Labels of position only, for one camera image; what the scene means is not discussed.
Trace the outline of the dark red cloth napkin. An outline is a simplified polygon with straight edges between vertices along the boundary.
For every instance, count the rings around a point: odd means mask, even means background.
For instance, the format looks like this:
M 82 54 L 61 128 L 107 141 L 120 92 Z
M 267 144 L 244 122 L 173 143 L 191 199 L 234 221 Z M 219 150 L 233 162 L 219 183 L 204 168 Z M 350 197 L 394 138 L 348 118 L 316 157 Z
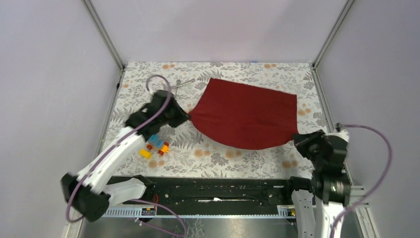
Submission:
M 239 149 L 280 146 L 298 133 L 296 95 L 221 79 L 210 79 L 189 114 L 203 135 Z

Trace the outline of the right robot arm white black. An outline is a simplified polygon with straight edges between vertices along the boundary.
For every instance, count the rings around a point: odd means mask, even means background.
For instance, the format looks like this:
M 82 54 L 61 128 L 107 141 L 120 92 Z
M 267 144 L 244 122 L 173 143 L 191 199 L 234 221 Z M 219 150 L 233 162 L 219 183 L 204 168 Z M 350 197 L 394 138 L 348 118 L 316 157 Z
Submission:
M 344 172 L 349 138 L 346 129 L 293 134 L 295 148 L 314 167 L 311 179 L 290 177 L 284 190 L 285 200 L 295 207 L 298 237 L 341 236 L 351 195 L 351 182 Z

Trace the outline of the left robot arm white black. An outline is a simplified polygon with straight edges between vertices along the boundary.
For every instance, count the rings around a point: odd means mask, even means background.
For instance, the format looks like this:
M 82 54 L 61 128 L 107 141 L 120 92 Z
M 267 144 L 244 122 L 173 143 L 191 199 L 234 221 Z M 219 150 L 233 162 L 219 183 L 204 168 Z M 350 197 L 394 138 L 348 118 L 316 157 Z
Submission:
M 169 125 L 176 128 L 189 120 L 170 91 L 157 90 L 150 102 L 132 113 L 115 140 L 89 165 L 77 174 L 66 173 L 60 180 L 66 210 L 78 211 L 82 218 L 94 222 L 109 206 L 137 199 L 143 204 L 152 201 L 154 191 L 137 178 L 109 185 L 108 181 L 122 163 L 147 140 Z

